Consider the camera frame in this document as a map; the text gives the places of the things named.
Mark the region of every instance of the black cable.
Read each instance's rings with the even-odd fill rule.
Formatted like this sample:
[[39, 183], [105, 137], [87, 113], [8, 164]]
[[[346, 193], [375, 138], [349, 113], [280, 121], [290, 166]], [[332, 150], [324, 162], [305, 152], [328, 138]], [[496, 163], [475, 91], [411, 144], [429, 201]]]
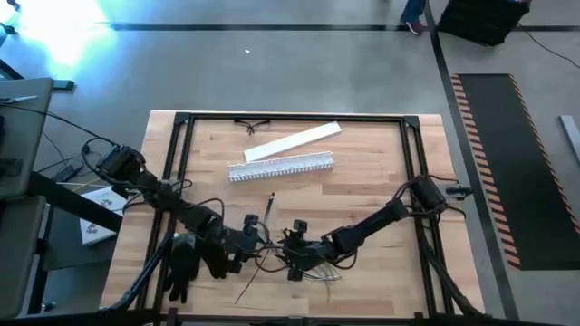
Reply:
[[[93, 138], [87, 140], [84, 143], [84, 145], [82, 145], [82, 146], [87, 147], [92, 142], [97, 141], [97, 140], [105, 141], [105, 142], [109, 143], [112, 147], [119, 147], [120, 146], [119, 144], [113, 142], [112, 140], [106, 139], [104, 137], [93, 137]], [[107, 176], [106, 174], [102, 173], [99, 169], [97, 169], [96, 167], [91, 165], [91, 163], [89, 163], [89, 159], [87, 158], [87, 156], [88, 156], [87, 153], [85, 153], [84, 151], [81, 151], [81, 157], [82, 157], [82, 161], [84, 162], [85, 167], [87, 167], [92, 173], [95, 174], [95, 176], [101, 178], [102, 180], [107, 181], [110, 184], [117, 186], [117, 187], [125, 187], [127, 189], [137, 189], [140, 191], [148, 191], [149, 190], [147, 187], [138, 186], [138, 185], [135, 185], [129, 181], [119, 181], [119, 180], [113, 179], [112, 177]], [[144, 164], [141, 164], [140, 168], [142, 170], [141, 172], [143, 172], [143, 173], [147, 172], [147, 168], [145, 167]]]
[[[260, 250], [257, 251], [256, 255], [254, 256], [254, 263], [256, 263], [257, 266], [257, 270], [258, 271], [263, 271], [266, 273], [278, 273], [278, 272], [282, 272], [284, 269], [288, 268], [288, 265], [286, 264], [286, 262], [282, 261], [282, 264], [284, 264], [282, 267], [273, 269], [273, 270], [269, 270], [267, 268], [264, 267], [264, 261], [266, 260], [266, 256], [268, 255], [268, 253], [270, 252], [270, 249], [274, 249], [276, 250], [277, 248], [275, 246], [271, 246], [273, 245], [272, 242], [270, 242], [270, 244], [266, 244], [264, 245], [262, 248], [260, 248]], [[262, 259], [262, 262], [258, 262], [258, 258], [259, 258], [259, 254], [261, 252], [263, 252], [264, 250], [267, 250], [267, 252], [264, 254], [264, 259]]]
[[459, 183], [459, 180], [454, 179], [454, 178], [450, 178], [450, 177], [437, 177], [437, 176], [433, 176], [433, 175], [427, 175], [427, 177], [432, 177], [432, 178], [438, 179], [440, 181], [450, 181], [450, 182]]
[[353, 268], [356, 265], [356, 258], [358, 256], [359, 256], [359, 251], [357, 250], [354, 252], [353, 261], [348, 266], [341, 266], [339, 264], [330, 263], [329, 261], [327, 261], [327, 262], [338, 269], [342, 269], [342, 270], [346, 271], [346, 270], [350, 270], [351, 268]]
[[38, 172], [38, 173], [42, 173], [42, 172], [46, 171], [46, 170], [47, 170], [47, 169], [49, 169], [49, 168], [56, 167], [57, 165], [59, 165], [59, 164], [61, 164], [61, 163], [63, 163], [63, 162], [69, 161], [69, 160], [71, 160], [71, 159], [73, 159], [73, 157], [65, 158], [65, 159], [63, 159], [63, 160], [60, 160], [60, 161], [58, 161], [58, 162], [54, 162], [53, 164], [51, 164], [51, 165], [49, 165], [49, 166], [46, 166], [46, 167], [44, 167], [44, 168], [41, 168], [41, 169], [39, 169], [39, 170], [38, 170], [38, 171], [36, 171], [36, 172]]
[[454, 210], [456, 212], [461, 213], [463, 215], [464, 219], [468, 218], [468, 216], [465, 214], [465, 212], [462, 209], [459, 209], [459, 208], [453, 207], [453, 206], [447, 206], [447, 209]]
[[536, 43], [537, 45], [539, 45], [539, 46], [540, 46], [542, 49], [544, 49], [544, 50], [546, 50], [546, 51], [548, 51], [548, 52], [552, 53], [553, 55], [555, 55], [555, 56], [559, 57], [560, 59], [564, 59], [564, 60], [566, 60], [566, 61], [568, 61], [568, 62], [572, 63], [572, 64], [573, 64], [573, 65], [574, 65], [576, 68], [580, 69], [580, 65], [578, 65], [578, 63], [574, 62], [572, 59], [570, 59], [570, 58], [568, 58], [568, 57], [565, 57], [564, 55], [562, 55], [562, 54], [560, 54], [560, 53], [557, 53], [557, 52], [555, 52], [555, 51], [553, 51], [553, 50], [550, 50], [550, 49], [548, 49], [548, 48], [547, 48], [545, 45], [543, 45], [541, 42], [539, 42], [539, 41], [538, 41], [538, 40], [537, 40], [537, 39], [536, 39], [536, 38], [535, 38], [535, 37], [532, 35], [532, 33], [530, 33], [530, 32], [528, 32], [528, 31], [526, 31], [525, 27], [524, 27], [524, 26], [522, 26], [522, 24], [518, 23], [518, 25], [519, 25], [519, 27], [522, 29], [522, 31], [524, 31], [524, 33], [526, 33], [526, 34], [527, 34], [527, 36], [529, 36], [529, 38], [531, 38], [531, 39], [532, 39], [532, 41], [534, 41], [534, 43]]
[[46, 134], [46, 132], [44, 132], [44, 130], [43, 130], [43, 136], [46, 138], [46, 140], [48, 140], [48, 142], [50, 142], [53, 145], [54, 149], [56, 149], [56, 152], [58, 152], [58, 155], [62, 159], [61, 162], [63, 163], [63, 168], [66, 168], [69, 165], [68, 160], [66, 158], [64, 158], [64, 154], [61, 151], [61, 149], [59, 149], [58, 146], [56, 146], [54, 141], [50, 137], [48, 137], [48, 135]]
[[[101, 153], [99, 153], [99, 152], [94, 152], [94, 151], [91, 151], [91, 152], [87, 153], [87, 156], [89, 156], [89, 155], [91, 155], [91, 154], [97, 154], [97, 155], [99, 155], [99, 158], [97, 158], [97, 160], [100, 160], [100, 159], [102, 158], [102, 154], [101, 154]], [[82, 162], [81, 160], [79, 160], [79, 159], [76, 159], [76, 158], [74, 158], [74, 160], [78, 160], [79, 162], [81, 162], [81, 163], [82, 163], [82, 166], [83, 166], [83, 167], [86, 167], [86, 165], [84, 164], [84, 162]], [[86, 171], [86, 172], [84, 172], [84, 173], [81, 173], [81, 174], [79, 174], [79, 175], [78, 175], [78, 176], [76, 176], [76, 177], [84, 177], [84, 176], [88, 176], [88, 175], [90, 175], [91, 173], [92, 173], [92, 171], [88, 170], [88, 171]]]
[[[77, 129], [80, 129], [80, 130], [82, 130], [82, 131], [84, 131], [84, 132], [88, 133], [88, 134], [89, 134], [89, 135], [91, 135], [91, 136], [94, 136], [95, 138], [106, 139], [106, 138], [104, 138], [104, 137], [102, 137], [102, 136], [99, 136], [99, 135], [97, 135], [96, 133], [94, 133], [94, 132], [92, 132], [92, 131], [90, 131], [90, 130], [88, 130], [88, 129], [86, 129], [86, 128], [83, 128], [83, 127], [79, 126], [78, 124], [76, 124], [76, 123], [74, 123], [74, 122], [70, 122], [70, 121], [68, 121], [67, 119], [65, 119], [65, 118], [62, 118], [62, 117], [60, 117], [60, 116], [58, 116], [58, 115], [56, 115], [56, 114], [54, 114], [54, 113], [52, 113], [52, 112], [50, 112], [50, 111], [47, 111], [47, 112], [40, 112], [40, 111], [37, 111], [37, 110], [28, 109], [28, 108], [23, 108], [23, 107], [19, 107], [19, 106], [15, 106], [15, 105], [9, 105], [9, 104], [0, 104], [0, 106], [4, 106], [4, 107], [8, 107], [8, 108], [13, 108], [13, 109], [18, 109], [18, 110], [26, 110], [26, 111], [29, 111], [29, 112], [34, 112], [34, 113], [36, 113], [36, 114], [40, 114], [40, 115], [44, 115], [44, 116], [48, 116], [48, 117], [52, 117], [52, 118], [55, 118], [55, 119], [57, 119], [57, 120], [60, 120], [60, 121], [62, 121], [62, 122], [64, 122], [64, 123], [68, 123], [68, 124], [70, 124], [71, 126], [73, 126], [73, 127], [77, 128]], [[113, 141], [111, 141], [111, 140], [109, 140], [109, 139], [107, 139], [107, 140], [108, 140], [110, 143], [112, 143], [112, 144], [118, 145], [117, 143], [115, 143], [115, 142], [113, 142]]]
[[239, 302], [239, 300], [242, 298], [242, 296], [244, 295], [244, 293], [246, 293], [247, 289], [249, 289], [250, 285], [252, 284], [252, 282], [254, 281], [254, 279], [256, 278], [258, 272], [260, 272], [260, 265], [264, 263], [264, 261], [266, 260], [266, 257], [268, 256], [268, 254], [270, 253], [270, 249], [268, 249], [266, 251], [266, 254], [264, 254], [264, 258], [262, 258], [262, 262], [260, 264], [257, 263], [257, 257], [254, 257], [256, 260], [256, 265], [258, 266], [258, 268], [256, 268], [256, 271], [254, 272], [254, 274], [252, 275], [252, 277], [250, 278], [250, 280], [247, 282], [246, 287], [244, 288], [244, 290], [242, 290], [242, 292], [238, 295], [236, 301], [234, 302], [234, 304], [237, 304], [237, 302]]
[[[186, 182], [188, 182], [188, 185], [182, 186], [179, 190], [187, 189], [187, 188], [189, 188], [189, 187], [191, 187], [193, 185], [193, 181], [191, 181], [189, 179], [185, 179], [183, 181], [178, 181], [178, 182], [174, 183], [171, 186], [174, 187], [174, 186], [176, 186], [179, 183], [181, 183], [182, 185], [184, 185]], [[125, 212], [127, 211], [127, 209], [129, 209], [130, 207], [147, 204], [146, 201], [141, 201], [141, 202], [138, 202], [138, 203], [133, 203], [135, 201], [135, 199], [137, 199], [137, 198], [139, 198], [141, 196], [143, 196], [143, 194], [138, 194], [138, 195], [134, 196], [133, 198], [129, 199], [127, 201], [127, 203], [125, 203], [125, 205], [123, 205], [123, 208], [115, 209], [115, 211], [122, 210], [122, 213], [125, 214]]]
[[208, 200], [204, 200], [204, 201], [202, 201], [202, 202], [200, 202], [200, 203], [197, 203], [197, 204], [194, 204], [194, 205], [188, 206], [188, 208], [193, 208], [193, 207], [197, 207], [197, 206], [202, 206], [202, 205], [205, 205], [205, 204], [207, 204], [207, 203], [209, 203], [209, 202], [212, 202], [212, 201], [217, 201], [217, 202], [219, 202], [219, 204], [221, 205], [221, 216], [220, 216], [220, 217], [221, 217], [222, 219], [224, 219], [224, 217], [225, 217], [225, 215], [226, 215], [226, 205], [224, 204], [224, 201], [223, 201], [223, 200], [221, 200], [220, 198], [210, 198], [210, 199], [208, 199]]
[[415, 183], [416, 181], [417, 181], [417, 178], [413, 178], [413, 179], [405, 182], [397, 189], [397, 191], [395, 191], [395, 194], [392, 197], [397, 198], [397, 199], [401, 199], [402, 195], [405, 193], [405, 190], [407, 190], [407, 188], [411, 184]]

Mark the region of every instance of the shoe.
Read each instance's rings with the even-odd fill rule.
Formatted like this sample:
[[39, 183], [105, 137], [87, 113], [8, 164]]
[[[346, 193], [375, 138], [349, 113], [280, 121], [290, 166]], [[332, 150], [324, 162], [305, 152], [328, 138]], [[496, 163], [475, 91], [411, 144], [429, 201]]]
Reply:
[[413, 35], [421, 36], [421, 34], [427, 30], [427, 27], [421, 24], [421, 22], [415, 23], [405, 22], [405, 24], [407, 25], [407, 27], [409, 27], [409, 32], [411, 32], [411, 34]]

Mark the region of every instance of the black floor stripe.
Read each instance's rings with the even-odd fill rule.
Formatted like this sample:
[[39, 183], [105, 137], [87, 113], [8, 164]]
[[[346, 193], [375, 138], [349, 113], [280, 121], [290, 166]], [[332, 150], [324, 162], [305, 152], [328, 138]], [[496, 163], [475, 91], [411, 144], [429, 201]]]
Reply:
[[115, 31], [193, 32], [193, 31], [343, 31], [408, 32], [405, 25], [387, 24], [133, 24], [102, 23]]
[[498, 239], [496, 237], [495, 227], [493, 226], [492, 219], [486, 205], [486, 198], [484, 196], [483, 189], [479, 186], [480, 181], [475, 159], [471, 156], [469, 140], [466, 130], [463, 126], [461, 115], [459, 113], [459, 106], [455, 99], [455, 92], [453, 91], [453, 86], [451, 84], [450, 73], [447, 68], [447, 63], [445, 62], [445, 57], [443, 56], [443, 50], [441, 48], [437, 27], [435, 25], [435, 20], [433, 19], [429, 1], [425, 7], [425, 18], [427, 18], [429, 34], [431, 43], [433, 45], [433, 52], [435, 53], [435, 60], [439, 68], [441, 82], [443, 83], [443, 89], [445, 90], [445, 95], [447, 96], [451, 117], [453, 119], [453, 124], [455, 125], [455, 130], [459, 139], [459, 147], [465, 161], [469, 182], [473, 187], [473, 196], [475, 198], [479, 220], [481, 221], [481, 226], [483, 228], [483, 233], [486, 239], [486, 246], [488, 248], [491, 266], [493, 268], [494, 274], [496, 275], [496, 281], [498, 282], [499, 298], [504, 308], [506, 318], [512, 321], [518, 321], [519, 316], [517, 313], [516, 301], [514, 300], [514, 294], [512, 293], [511, 285], [509, 284], [508, 272], [506, 271], [506, 266], [504, 265], [501, 249], [499, 248]]

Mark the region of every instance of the power cord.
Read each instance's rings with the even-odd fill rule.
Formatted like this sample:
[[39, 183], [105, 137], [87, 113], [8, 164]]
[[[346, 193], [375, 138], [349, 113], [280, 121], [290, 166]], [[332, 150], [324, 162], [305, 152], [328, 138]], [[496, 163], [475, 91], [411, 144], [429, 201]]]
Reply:
[[[74, 122], [71, 122], [71, 121], [69, 121], [69, 120], [67, 120], [67, 119], [65, 119], [65, 118], [63, 118], [63, 117], [61, 117], [61, 116], [59, 116], [57, 114], [54, 114], [54, 113], [52, 113], [50, 111], [40, 112], [40, 111], [37, 111], [37, 110], [23, 108], [23, 107], [19, 107], [19, 106], [16, 106], [16, 105], [10, 105], [10, 104], [0, 104], [0, 106], [7, 107], [7, 108], [18, 109], [18, 110], [25, 110], [25, 111], [29, 111], [29, 112], [32, 112], [32, 113], [36, 113], [36, 114], [44, 115], [44, 116], [47, 116], [47, 117], [55, 118], [57, 120], [60, 120], [60, 121], [62, 121], [64, 123], [67, 123], [67, 124], [69, 124], [69, 125], [77, 128], [79, 130], [82, 130], [82, 131], [88, 133], [89, 135], [91, 135], [93, 137], [100, 138], [100, 139], [106, 139], [106, 138], [101, 137], [101, 136], [97, 135], [96, 133], [94, 133], [94, 132], [92, 132], [92, 131], [90, 131], [90, 130], [88, 130], [86, 128], [83, 128], [83, 127], [79, 126], [78, 124], [76, 124]], [[119, 145], [119, 144], [117, 144], [116, 142], [114, 142], [114, 141], [112, 141], [110, 139], [107, 139], [107, 140], [110, 143], [114, 144], [114, 145]]]
[[48, 135], [46, 134], [46, 132], [44, 132], [44, 130], [43, 130], [43, 136], [46, 138], [46, 140], [48, 140], [48, 142], [50, 142], [53, 145], [54, 149], [56, 150], [58, 155], [61, 157], [61, 159], [62, 159], [61, 162], [63, 163], [63, 168], [68, 167], [69, 162], [66, 158], [64, 158], [63, 152], [61, 151], [61, 149], [58, 148], [58, 146], [56, 146], [54, 141], [50, 137], [48, 137]]
[[537, 45], [539, 45], [540, 47], [542, 47], [542, 49], [544, 49], [544, 50], [546, 50], [546, 51], [548, 51], [548, 52], [552, 53], [553, 55], [555, 55], [555, 56], [557, 56], [557, 57], [559, 57], [559, 58], [561, 58], [561, 59], [564, 59], [564, 60], [566, 60], [566, 61], [568, 61], [568, 62], [572, 63], [572, 64], [573, 64], [573, 65], [574, 65], [576, 68], [580, 69], [580, 65], [578, 65], [578, 63], [574, 62], [572, 59], [570, 59], [570, 58], [568, 58], [568, 57], [565, 57], [564, 55], [562, 55], [562, 54], [560, 54], [560, 53], [557, 53], [557, 52], [555, 52], [555, 51], [553, 51], [553, 50], [550, 50], [550, 49], [548, 49], [548, 48], [547, 48], [545, 45], [543, 45], [541, 42], [539, 42], [539, 41], [538, 41], [538, 40], [537, 40], [537, 39], [536, 39], [536, 38], [535, 38], [535, 37], [532, 35], [532, 33], [530, 33], [530, 32], [528, 32], [528, 31], [526, 31], [525, 27], [524, 27], [524, 26], [522, 26], [522, 24], [518, 23], [517, 25], [518, 25], [518, 26], [519, 26], [519, 27], [522, 29], [522, 31], [523, 31], [524, 33], [526, 33], [526, 34], [527, 34], [527, 36], [529, 36], [529, 38], [531, 38], [531, 39], [532, 39], [532, 41], [534, 41], [534, 43], [536, 43]]

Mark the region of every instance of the black floor mat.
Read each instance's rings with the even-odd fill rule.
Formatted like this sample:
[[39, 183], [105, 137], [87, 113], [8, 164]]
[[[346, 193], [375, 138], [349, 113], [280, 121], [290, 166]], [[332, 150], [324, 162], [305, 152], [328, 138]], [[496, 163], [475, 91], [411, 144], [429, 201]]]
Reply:
[[513, 76], [451, 75], [507, 263], [580, 269], [580, 226]]

